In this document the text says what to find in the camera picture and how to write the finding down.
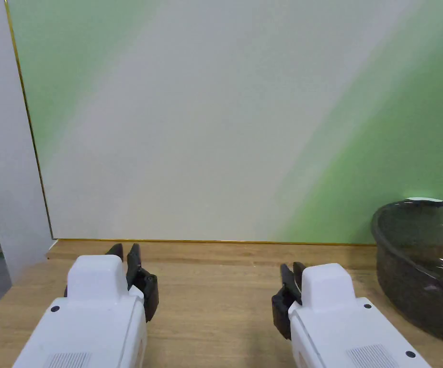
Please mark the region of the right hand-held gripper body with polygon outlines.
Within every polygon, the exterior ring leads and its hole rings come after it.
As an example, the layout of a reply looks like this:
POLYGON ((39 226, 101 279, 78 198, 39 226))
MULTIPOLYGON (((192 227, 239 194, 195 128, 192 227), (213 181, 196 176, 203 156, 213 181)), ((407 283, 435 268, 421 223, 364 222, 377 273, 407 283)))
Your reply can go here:
POLYGON ((429 364, 337 263, 295 277, 302 304, 272 296, 272 319, 299 368, 427 368, 429 364))

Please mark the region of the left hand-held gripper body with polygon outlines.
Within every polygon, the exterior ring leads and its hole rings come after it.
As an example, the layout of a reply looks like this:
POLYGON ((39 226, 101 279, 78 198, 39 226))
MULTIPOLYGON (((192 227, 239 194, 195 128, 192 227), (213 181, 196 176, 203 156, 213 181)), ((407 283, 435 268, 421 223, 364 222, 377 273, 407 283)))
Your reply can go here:
POLYGON ((66 296, 46 309, 14 367, 142 367, 158 281, 142 268, 142 280, 127 288, 125 273, 120 257, 78 257, 66 296))

